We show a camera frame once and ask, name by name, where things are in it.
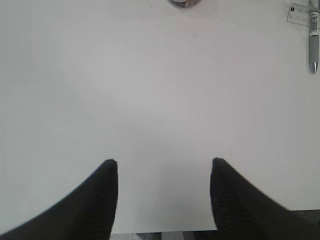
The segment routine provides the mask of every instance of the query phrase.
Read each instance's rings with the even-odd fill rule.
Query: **gray floor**
[[[320,225],[320,210],[294,211],[298,216],[307,221]],[[180,232],[166,232],[166,239],[178,240]],[[110,240],[153,240],[154,233],[128,233],[111,235]]]
[[[113,234],[110,240],[152,240],[152,233],[127,233],[127,234]]]

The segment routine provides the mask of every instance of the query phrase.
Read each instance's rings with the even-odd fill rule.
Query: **transparent ruler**
[[[320,13],[320,8],[305,6],[298,3],[291,3],[287,21],[294,24],[310,26],[310,14],[313,12]]]

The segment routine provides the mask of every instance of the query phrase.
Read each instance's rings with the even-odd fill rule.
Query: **can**
[[[174,6],[178,8],[188,9],[196,4],[198,4],[201,0],[169,0]]]

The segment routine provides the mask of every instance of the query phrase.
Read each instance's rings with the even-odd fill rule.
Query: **pen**
[[[310,6],[319,8],[319,0],[310,0]],[[317,73],[319,63],[319,12],[313,11],[310,14],[310,36],[309,36],[309,64],[313,74]]]

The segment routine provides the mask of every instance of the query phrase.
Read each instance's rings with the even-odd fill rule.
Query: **white table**
[[[216,156],[290,210],[320,209],[320,75],[289,4],[2,0],[0,233],[110,158],[115,234],[215,229]]]

